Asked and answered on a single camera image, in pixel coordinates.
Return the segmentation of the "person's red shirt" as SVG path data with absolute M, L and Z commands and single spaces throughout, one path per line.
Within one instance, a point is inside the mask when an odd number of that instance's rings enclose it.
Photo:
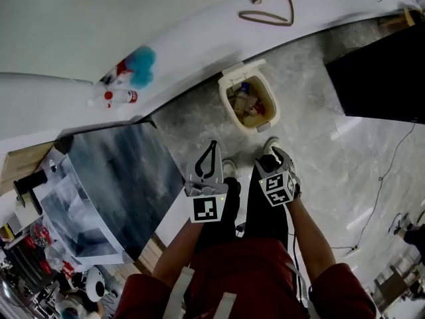
M 213 319 L 222 296 L 236 298 L 228 319 L 307 319 L 293 289 L 292 260 L 275 239 L 238 239 L 194 255 L 185 319 Z M 114 319 L 162 319 L 171 288 L 131 275 Z M 326 269 L 313 282 L 311 300 L 320 319 L 375 319 L 373 301 L 348 265 Z

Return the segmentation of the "person's right forearm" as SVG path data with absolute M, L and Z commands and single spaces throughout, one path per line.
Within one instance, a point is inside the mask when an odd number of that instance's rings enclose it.
M 336 264 L 334 254 L 300 198 L 289 202 L 287 208 L 307 275 L 313 284 L 323 272 Z

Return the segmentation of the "red and white bottle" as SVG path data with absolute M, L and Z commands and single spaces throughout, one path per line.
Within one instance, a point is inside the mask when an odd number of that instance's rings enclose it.
M 120 76 L 120 75 L 123 75 L 123 74 L 128 74 L 128 73 L 131 73 L 131 72 L 133 72 L 133 70 L 132 69 L 129 69 L 126 66 L 126 60 L 125 59 L 123 59 L 122 61 L 120 61 L 119 63 L 117 63 L 117 65 L 116 65 L 116 76 Z

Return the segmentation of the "person's right white shoe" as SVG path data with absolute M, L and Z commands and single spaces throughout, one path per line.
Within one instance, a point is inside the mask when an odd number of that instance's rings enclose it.
M 280 143 L 280 139 L 278 137 L 272 136 L 270 137 L 265 145 L 264 145 L 264 149 L 263 149 L 263 154 L 264 155 L 275 155 L 276 153 L 274 152 L 274 148 L 281 148 L 281 143 Z

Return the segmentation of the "tall black cabinet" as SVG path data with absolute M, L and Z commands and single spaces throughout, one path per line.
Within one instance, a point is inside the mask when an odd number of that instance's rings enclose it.
M 425 22 L 325 67 L 346 116 L 425 124 Z

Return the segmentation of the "person's white shoe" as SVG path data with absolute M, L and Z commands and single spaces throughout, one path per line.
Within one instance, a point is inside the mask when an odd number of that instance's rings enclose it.
M 274 152 L 274 148 L 281 148 L 281 143 L 280 143 L 280 139 L 278 137 L 272 136 L 270 137 L 265 145 L 264 145 L 264 149 L 263 149 L 263 154 L 264 155 L 275 155 L 276 153 Z
M 237 166 L 231 159 L 224 159 L 222 161 L 222 174 L 223 174 L 223 179 L 238 178 Z

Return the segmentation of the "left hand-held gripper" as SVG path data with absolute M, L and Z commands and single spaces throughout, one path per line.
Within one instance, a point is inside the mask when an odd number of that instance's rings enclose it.
M 187 162 L 185 194 L 192 223 L 217 222 L 222 218 L 228 185 L 221 183 L 221 163 L 221 149 L 216 140 L 204 144 Z

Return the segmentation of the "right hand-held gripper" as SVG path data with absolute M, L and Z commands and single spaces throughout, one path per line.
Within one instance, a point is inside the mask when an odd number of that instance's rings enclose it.
M 301 182 L 295 173 L 291 157 L 281 148 L 271 147 L 271 153 L 256 159 L 259 185 L 272 207 L 292 202 L 300 195 Z

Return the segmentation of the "blue fluffy duster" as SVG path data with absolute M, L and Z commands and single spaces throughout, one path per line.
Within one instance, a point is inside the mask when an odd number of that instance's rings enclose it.
M 145 88 L 153 82 L 152 67 L 155 63 L 156 53 L 150 47 L 139 47 L 127 58 L 127 67 L 133 70 L 131 84 L 135 88 Z

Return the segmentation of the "large white wall panel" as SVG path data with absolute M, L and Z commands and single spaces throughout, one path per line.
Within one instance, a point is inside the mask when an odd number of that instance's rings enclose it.
M 146 41 L 224 0 L 0 0 L 0 72 L 97 80 Z

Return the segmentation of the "clear bottle with red cap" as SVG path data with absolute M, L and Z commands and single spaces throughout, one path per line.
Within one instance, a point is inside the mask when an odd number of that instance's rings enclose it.
M 133 104 L 137 102 L 137 92 L 134 90 L 107 90 L 104 99 L 109 103 Z
M 96 108 L 96 109 L 99 109 L 99 110 L 106 110 L 106 109 L 111 108 L 110 103 L 107 100 L 104 100 L 104 99 L 101 99 L 101 98 L 89 100 L 89 101 L 87 101 L 87 105 L 89 107 Z

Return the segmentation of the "cream pedal trash bin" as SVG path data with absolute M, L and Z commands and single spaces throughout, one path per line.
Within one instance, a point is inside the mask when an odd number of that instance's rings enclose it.
M 230 119 L 245 134 L 262 133 L 270 129 L 280 118 L 280 107 L 276 96 L 267 78 L 260 72 L 260 67 L 266 64 L 266 60 L 260 59 L 245 64 L 240 62 L 224 71 L 218 80 L 219 95 Z M 266 113 L 263 116 L 247 117 L 239 120 L 234 113 L 226 96 L 226 91 L 231 87 L 239 87 L 242 82 L 250 83 L 257 91 L 262 100 Z

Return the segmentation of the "marble pattern side table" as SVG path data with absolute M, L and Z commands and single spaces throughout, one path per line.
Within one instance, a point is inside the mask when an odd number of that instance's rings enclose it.
M 151 122 L 55 141 L 36 171 L 14 182 L 52 237 L 83 265 L 138 259 L 183 188 L 183 176 Z

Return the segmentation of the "pile of brown trash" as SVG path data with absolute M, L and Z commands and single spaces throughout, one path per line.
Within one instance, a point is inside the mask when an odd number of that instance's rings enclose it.
M 238 88 L 234 86 L 229 88 L 226 91 L 226 96 L 239 120 L 263 116 L 266 113 L 265 106 L 257 91 L 248 82 L 242 82 Z

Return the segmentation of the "person's left forearm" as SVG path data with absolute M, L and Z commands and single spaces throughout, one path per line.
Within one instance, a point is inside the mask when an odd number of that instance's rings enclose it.
M 172 288 L 183 267 L 190 264 L 203 226 L 203 223 L 188 220 L 163 251 L 153 269 L 152 277 Z

